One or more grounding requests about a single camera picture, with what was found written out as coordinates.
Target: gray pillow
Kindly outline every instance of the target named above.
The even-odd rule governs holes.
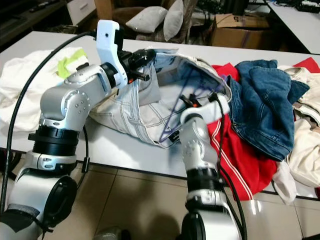
[[[184,2],[176,0],[165,16],[163,24],[164,39],[169,41],[178,34],[184,21]]]
[[[166,17],[168,10],[162,6],[149,6],[125,23],[129,28],[138,32],[151,34]]]

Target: red garment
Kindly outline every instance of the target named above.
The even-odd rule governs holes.
[[[231,63],[227,63],[223,66],[212,65],[212,67],[215,69],[215,71],[218,73],[220,77],[231,75],[231,77],[237,82],[240,80],[238,70]]]
[[[301,67],[306,68],[312,74],[320,73],[320,68],[319,68],[317,62],[312,57],[309,57],[306,60],[303,60],[293,66],[300,67],[300,68]]]
[[[221,121],[208,124],[207,127],[211,145],[219,154]],[[221,167],[230,176],[240,200],[250,200],[254,194],[261,192],[277,171],[274,160],[257,152],[236,134],[228,115],[225,115]]]

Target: cardboard box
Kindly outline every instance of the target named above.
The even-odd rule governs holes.
[[[265,17],[217,14],[213,22],[211,46],[276,50],[279,46]]]

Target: white stripe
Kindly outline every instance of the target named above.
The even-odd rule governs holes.
[[[211,139],[214,143],[214,145],[217,147],[217,149],[220,148],[218,141],[215,139],[215,137],[217,136],[219,129],[221,126],[221,122],[219,121],[217,124],[217,128],[215,129],[214,133],[211,136]],[[232,163],[230,162],[229,158],[227,157],[226,153],[223,151],[221,151],[221,155],[223,156],[225,162],[227,163],[227,165],[230,167],[230,169],[233,171],[233,173],[237,176],[237,178],[239,179],[240,183],[242,184],[244,190],[246,191],[247,195],[249,196],[250,199],[253,198],[253,194],[250,190],[250,188],[248,187],[247,183],[245,182],[245,180],[242,178],[241,174],[238,172],[238,170],[235,168],[235,166],[232,165]]]

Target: blue jeans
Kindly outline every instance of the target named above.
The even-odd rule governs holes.
[[[230,79],[230,120],[235,132],[258,150],[282,161],[294,145],[292,104],[308,85],[291,80],[277,69],[276,60],[243,61],[237,68],[241,80]]]

